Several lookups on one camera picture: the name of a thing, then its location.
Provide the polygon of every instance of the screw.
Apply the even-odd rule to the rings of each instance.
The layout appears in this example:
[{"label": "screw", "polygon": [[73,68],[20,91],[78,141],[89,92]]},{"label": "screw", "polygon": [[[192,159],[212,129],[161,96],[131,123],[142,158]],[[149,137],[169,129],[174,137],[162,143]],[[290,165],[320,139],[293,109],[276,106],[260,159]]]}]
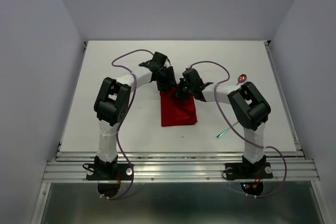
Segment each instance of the screw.
[{"label": "screw", "polygon": [[231,175],[233,173],[232,167],[226,168],[226,173],[229,174],[229,175]]},{"label": "screw", "polygon": [[265,172],[266,172],[267,174],[271,174],[271,173],[272,173],[272,168],[269,167],[269,166],[266,166],[266,167],[265,167]]},{"label": "screw", "polygon": [[126,169],[126,175],[128,175],[128,176],[132,175],[132,169],[131,168]]}]

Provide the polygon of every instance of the glass panel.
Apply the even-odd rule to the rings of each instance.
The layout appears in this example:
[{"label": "glass panel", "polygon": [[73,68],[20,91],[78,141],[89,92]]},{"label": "glass panel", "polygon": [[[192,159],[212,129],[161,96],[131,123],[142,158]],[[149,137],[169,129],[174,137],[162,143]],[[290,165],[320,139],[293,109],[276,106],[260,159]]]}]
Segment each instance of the glass panel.
[{"label": "glass panel", "polygon": [[[278,186],[266,183],[264,192]],[[287,182],[266,199],[228,187],[241,190],[236,183],[134,184],[124,199],[107,201],[96,184],[54,184],[42,223],[323,223],[310,182]]]}]

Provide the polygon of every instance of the red led light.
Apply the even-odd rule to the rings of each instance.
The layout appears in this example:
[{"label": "red led light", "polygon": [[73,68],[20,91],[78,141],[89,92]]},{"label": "red led light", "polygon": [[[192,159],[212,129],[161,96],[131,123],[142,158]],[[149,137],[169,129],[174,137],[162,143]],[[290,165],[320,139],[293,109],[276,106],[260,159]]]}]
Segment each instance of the red led light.
[{"label": "red led light", "polygon": [[238,83],[243,83],[245,82],[247,79],[247,76],[246,74],[241,74],[239,77],[238,77]]}]

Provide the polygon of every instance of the wire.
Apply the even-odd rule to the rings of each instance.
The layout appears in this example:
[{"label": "wire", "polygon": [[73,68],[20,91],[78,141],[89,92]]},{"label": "wire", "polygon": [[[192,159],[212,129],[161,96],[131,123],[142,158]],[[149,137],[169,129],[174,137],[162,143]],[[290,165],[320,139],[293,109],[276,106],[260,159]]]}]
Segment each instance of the wire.
[{"label": "wire", "polygon": [[[127,56],[127,55],[130,55],[130,54],[133,54],[135,52],[139,52],[139,51],[145,51],[145,52],[149,52],[151,55],[154,55],[152,52],[150,52],[149,50],[146,50],[146,49],[138,49],[138,50],[134,50],[134,51],[131,51],[131,52],[128,52],[127,54],[124,54],[122,56],[119,56],[117,58],[115,58],[113,61],[112,61],[112,66],[116,67],[116,68],[123,68],[125,70],[127,70],[134,78],[134,89],[133,89],[133,96],[132,96],[132,99],[131,99],[131,102],[128,106],[128,108],[130,109],[132,107],[132,104],[133,104],[133,101],[134,101],[134,98],[135,98],[135,94],[136,94],[136,88],[137,88],[137,82],[136,82],[136,76],[135,74],[133,74],[132,70],[129,69],[128,67],[125,67],[123,65],[116,65],[114,64],[117,60]],[[113,197],[113,198],[109,198],[109,197],[106,197],[105,195],[102,195],[101,193],[98,192],[98,194],[100,195],[101,198],[103,199],[107,199],[107,200],[115,200],[115,199],[120,199],[122,196],[124,196],[132,187],[133,185],[133,181],[134,181],[134,166],[133,164],[131,163],[131,161],[129,160],[129,158],[127,157],[126,153],[124,152],[124,150],[122,149],[121,145],[120,145],[120,141],[119,141],[119,132],[120,132],[120,127],[122,125],[123,122],[121,122],[117,128],[117,133],[115,135],[115,137],[117,138],[117,144],[118,144],[118,147],[122,153],[122,155],[124,156],[124,158],[126,159],[127,163],[131,166],[131,169],[132,169],[132,179],[131,179],[131,182],[129,184],[129,186],[127,187],[127,189],[121,194],[121,195],[118,195],[116,197]]]},{"label": "wire", "polygon": [[273,147],[273,146],[266,146],[266,147],[264,147],[264,146],[262,146],[262,145],[259,145],[259,144],[256,144],[256,143],[251,142],[249,139],[246,139],[245,137],[243,137],[243,136],[242,136],[242,135],[241,135],[241,134],[240,134],[240,133],[233,127],[233,125],[230,123],[230,121],[227,119],[226,115],[224,114],[224,112],[223,112],[223,110],[222,110],[222,108],[221,108],[221,105],[220,105],[220,103],[219,103],[219,101],[218,101],[218,95],[217,95],[217,87],[218,87],[220,84],[222,84],[222,83],[224,83],[224,82],[226,82],[226,81],[228,81],[228,80],[230,79],[230,73],[229,73],[228,70],[227,70],[225,67],[223,67],[221,64],[216,63],[216,62],[213,62],[213,61],[208,61],[208,60],[205,60],[205,61],[198,61],[198,62],[196,62],[196,63],[193,63],[193,64],[191,64],[191,67],[194,66],[194,65],[196,65],[196,64],[200,64],[200,63],[212,63],[212,64],[215,64],[215,65],[221,67],[222,69],[224,69],[224,70],[227,72],[227,74],[228,74],[228,78],[227,78],[227,79],[225,79],[225,80],[223,80],[223,81],[220,81],[220,82],[216,83],[216,85],[215,85],[215,89],[214,89],[214,95],[215,95],[215,101],[216,101],[216,104],[217,104],[217,107],[218,107],[220,113],[222,114],[224,120],[225,120],[226,123],[229,125],[229,127],[233,130],[233,132],[236,133],[236,135],[239,136],[242,140],[244,140],[245,142],[247,142],[247,143],[249,143],[249,144],[251,144],[251,145],[253,145],[253,146],[255,146],[255,147],[262,148],[262,149],[268,149],[268,148],[270,148],[270,149],[275,150],[275,151],[280,155],[280,157],[282,158],[282,160],[283,160],[283,165],[285,166],[285,174],[284,174],[284,178],[283,178],[283,180],[282,180],[280,186],[279,186],[276,190],[274,190],[273,192],[271,192],[271,193],[269,193],[269,194],[262,195],[262,196],[253,196],[253,195],[251,195],[251,196],[253,196],[253,197],[255,197],[255,198],[267,198],[267,197],[269,197],[269,196],[275,194],[277,191],[279,191],[281,188],[283,188],[283,186],[284,186],[284,184],[285,184],[285,181],[286,181],[286,178],[287,178],[287,163],[286,163],[285,157],[283,156],[283,154],[282,154],[277,148],[275,148],[275,147]]},{"label": "wire", "polygon": [[95,173],[94,170],[91,170],[90,168],[85,167],[85,165],[89,165],[89,163],[84,163],[84,164],[82,165],[82,167],[83,167],[85,170],[88,170],[88,171],[91,172],[91,173]]}]

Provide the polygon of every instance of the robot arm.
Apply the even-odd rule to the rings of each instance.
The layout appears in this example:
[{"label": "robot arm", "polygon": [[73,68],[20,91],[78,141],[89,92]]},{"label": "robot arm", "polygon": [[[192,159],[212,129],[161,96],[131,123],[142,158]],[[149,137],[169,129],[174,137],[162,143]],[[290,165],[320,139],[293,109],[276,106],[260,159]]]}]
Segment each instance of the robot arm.
[{"label": "robot arm", "polygon": [[[136,88],[152,80],[152,72],[137,67],[133,74],[137,78]],[[131,92],[134,92],[134,77],[131,74],[103,80],[94,109],[99,120],[99,147],[94,162],[99,173],[110,173],[117,164],[117,132],[129,110]]]},{"label": "robot arm", "polygon": [[[203,102],[215,101],[215,84],[204,83],[195,69],[187,69],[182,75],[176,97],[186,99],[193,95]],[[216,94],[218,102],[232,106],[238,122],[244,128],[244,138],[250,142],[245,142],[243,162],[228,164],[234,170],[231,174],[227,173],[227,179],[253,178],[264,174],[264,168],[269,163],[266,162],[264,149],[257,146],[264,146],[265,123],[271,111],[269,104],[251,82],[241,86],[218,86]],[[272,178],[272,174],[266,174],[263,178]]]},{"label": "robot arm", "polygon": [[158,90],[169,90],[176,85],[173,67],[167,66],[167,56],[155,52],[149,61],[139,64],[132,74],[117,79],[103,80],[94,110],[99,120],[99,148],[90,167],[96,174],[111,177],[117,170],[117,132],[129,110],[131,92],[152,81],[157,82]]}]

